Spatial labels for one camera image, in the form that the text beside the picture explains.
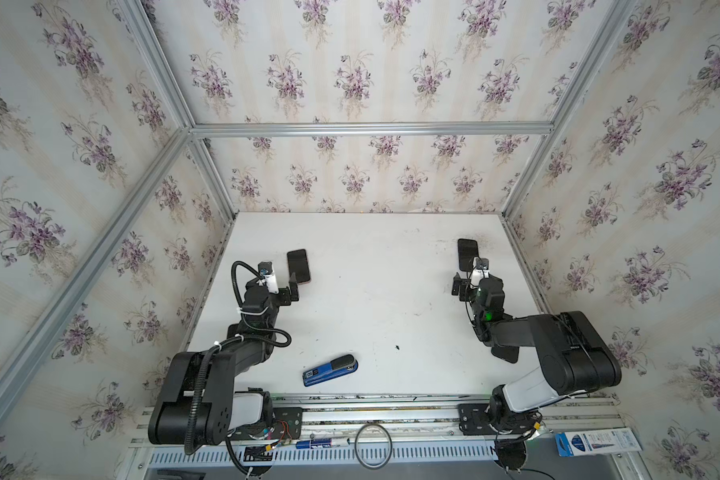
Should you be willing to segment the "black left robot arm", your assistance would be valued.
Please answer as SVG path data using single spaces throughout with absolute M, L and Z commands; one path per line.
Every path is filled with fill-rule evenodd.
M 280 287 L 269 262 L 254 268 L 243 261 L 232 264 L 230 275 L 240 320 L 225 339 L 171 359 L 147 428 L 153 445 L 181 446 L 192 455 L 240 428 L 259 434 L 276 423 L 271 395 L 252 387 L 238 391 L 235 380 L 291 344 L 276 321 L 282 307 L 299 300 L 297 275 Z

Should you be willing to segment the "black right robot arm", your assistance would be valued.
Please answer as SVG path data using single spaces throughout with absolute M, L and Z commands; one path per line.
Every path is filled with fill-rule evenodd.
M 618 385 L 619 361 L 581 311 L 513 317 L 504 310 L 503 281 L 488 273 L 455 275 L 451 294 L 465 304 L 477 339 L 510 364 L 523 348 L 539 367 L 495 387 L 486 403 L 459 406 L 459 430 L 467 436 L 529 438 L 542 422 L 541 409 L 570 396 Z

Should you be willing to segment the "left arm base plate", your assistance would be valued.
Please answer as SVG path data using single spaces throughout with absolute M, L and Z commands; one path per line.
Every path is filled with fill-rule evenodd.
M 268 441 L 295 441 L 301 437 L 304 410 L 299 407 L 274 408 L 262 414 L 260 437 Z

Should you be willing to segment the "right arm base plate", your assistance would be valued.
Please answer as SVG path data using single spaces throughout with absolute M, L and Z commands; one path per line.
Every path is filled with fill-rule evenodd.
M 458 428 L 464 436 L 487 436 L 495 434 L 491 423 L 489 403 L 462 403 L 457 406 Z

